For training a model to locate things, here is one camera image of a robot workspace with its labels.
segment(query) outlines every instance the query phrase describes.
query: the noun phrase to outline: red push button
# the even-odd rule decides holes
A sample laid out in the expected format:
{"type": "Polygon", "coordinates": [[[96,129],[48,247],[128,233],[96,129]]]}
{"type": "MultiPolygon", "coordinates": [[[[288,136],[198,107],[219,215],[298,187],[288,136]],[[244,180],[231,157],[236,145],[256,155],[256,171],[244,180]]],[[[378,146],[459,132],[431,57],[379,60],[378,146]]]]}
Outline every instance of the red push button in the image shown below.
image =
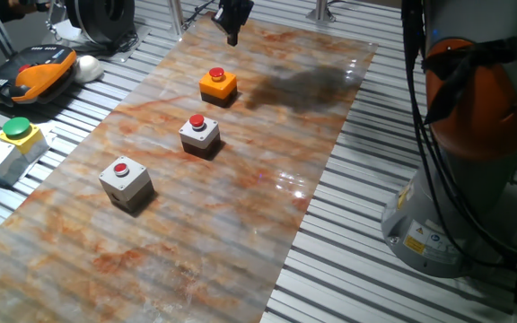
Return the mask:
{"type": "Polygon", "coordinates": [[[211,68],[208,73],[211,75],[214,82],[221,82],[223,80],[224,70],[221,67],[211,68]]]}
{"type": "Polygon", "coordinates": [[[224,75],[224,70],[221,67],[215,67],[211,68],[208,73],[211,75],[211,77],[221,77],[224,75]]]}
{"type": "Polygon", "coordinates": [[[19,67],[19,73],[25,71],[26,69],[28,69],[30,67],[31,67],[31,65],[29,65],[29,64],[26,64],[26,65],[23,65],[23,66],[19,67]]]}
{"type": "Polygon", "coordinates": [[[115,175],[123,177],[129,173],[129,168],[125,163],[119,163],[113,168],[115,175]]]}
{"type": "Polygon", "coordinates": [[[192,125],[194,128],[199,128],[205,124],[205,117],[201,115],[194,115],[188,120],[188,122],[190,122],[190,125],[192,125]]]}

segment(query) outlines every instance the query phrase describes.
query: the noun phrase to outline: yellow warning label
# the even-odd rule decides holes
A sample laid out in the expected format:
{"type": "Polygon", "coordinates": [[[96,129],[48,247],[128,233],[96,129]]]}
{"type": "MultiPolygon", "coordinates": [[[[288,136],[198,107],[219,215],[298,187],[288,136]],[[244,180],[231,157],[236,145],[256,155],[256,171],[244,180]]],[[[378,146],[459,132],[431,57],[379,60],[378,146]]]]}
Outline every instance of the yellow warning label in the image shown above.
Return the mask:
{"type": "Polygon", "coordinates": [[[424,252],[425,244],[412,238],[409,235],[406,236],[406,238],[404,239],[404,244],[410,249],[413,249],[415,252],[419,253],[420,255],[422,255],[422,252],[424,252]]]}
{"type": "Polygon", "coordinates": [[[406,194],[408,194],[408,189],[410,188],[410,185],[407,185],[404,189],[402,189],[402,191],[400,192],[399,194],[399,204],[398,204],[398,209],[400,209],[400,207],[402,207],[402,205],[404,204],[404,201],[406,200],[406,194]]]}

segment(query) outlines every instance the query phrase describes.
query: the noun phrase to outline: white box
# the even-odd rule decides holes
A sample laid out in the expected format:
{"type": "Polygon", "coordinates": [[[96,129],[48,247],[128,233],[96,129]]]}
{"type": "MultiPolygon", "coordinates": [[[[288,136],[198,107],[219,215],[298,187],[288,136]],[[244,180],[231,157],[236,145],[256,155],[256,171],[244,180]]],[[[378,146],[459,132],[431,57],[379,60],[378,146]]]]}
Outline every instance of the white box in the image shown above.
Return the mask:
{"type": "Polygon", "coordinates": [[[0,141],[0,184],[12,186],[27,170],[29,162],[14,144],[0,141]]]}
{"type": "Polygon", "coordinates": [[[47,140],[45,137],[39,140],[37,143],[33,144],[28,153],[24,154],[27,162],[32,163],[35,162],[43,153],[49,150],[49,145],[47,144],[47,140]]]}
{"type": "Polygon", "coordinates": [[[201,130],[196,130],[188,120],[179,130],[180,141],[190,144],[199,149],[206,149],[213,140],[219,135],[218,122],[205,118],[205,126],[201,130]]]}
{"type": "Polygon", "coordinates": [[[147,168],[126,156],[109,165],[99,175],[99,181],[111,202],[129,212],[134,212],[154,193],[147,168]],[[117,171],[119,164],[126,165],[126,170],[117,171]]]}

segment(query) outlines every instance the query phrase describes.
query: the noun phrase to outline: marble mat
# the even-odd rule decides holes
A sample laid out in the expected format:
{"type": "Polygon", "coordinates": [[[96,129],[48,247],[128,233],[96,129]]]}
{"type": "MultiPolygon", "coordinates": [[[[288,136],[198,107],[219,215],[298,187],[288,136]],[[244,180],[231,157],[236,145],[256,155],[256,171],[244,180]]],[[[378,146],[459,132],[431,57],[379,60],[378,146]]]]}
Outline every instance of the marble mat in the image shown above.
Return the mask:
{"type": "Polygon", "coordinates": [[[0,322],[256,322],[376,46],[249,20],[239,45],[209,16],[0,227],[0,322]],[[229,109],[200,99],[220,66],[229,109]],[[219,122],[212,161],[179,129],[219,122]],[[138,216],[98,176],[120,155],[157,192],[138,216]]]}

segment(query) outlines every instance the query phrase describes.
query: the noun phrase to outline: warning label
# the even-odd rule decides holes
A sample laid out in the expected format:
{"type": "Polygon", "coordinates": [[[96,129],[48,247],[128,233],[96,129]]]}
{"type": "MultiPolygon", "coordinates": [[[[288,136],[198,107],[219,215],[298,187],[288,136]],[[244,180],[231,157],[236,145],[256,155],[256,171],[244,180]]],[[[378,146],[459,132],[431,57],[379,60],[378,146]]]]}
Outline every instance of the warning label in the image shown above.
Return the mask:
{"type": "Polygon", "coordinates": [[[404,245],[416,253],[444,264],[455,264],[460,258],[458,250],[441,233],[412,221],[404,245]]]}
{"type": "Polygon", "coordinates": [[[404,205],[406,201],[409,201],[410,198],[414,195],[414,183],[410,181],[408,185],[406,185],[399,194],[399,202],[398,209],[404,205]]]}

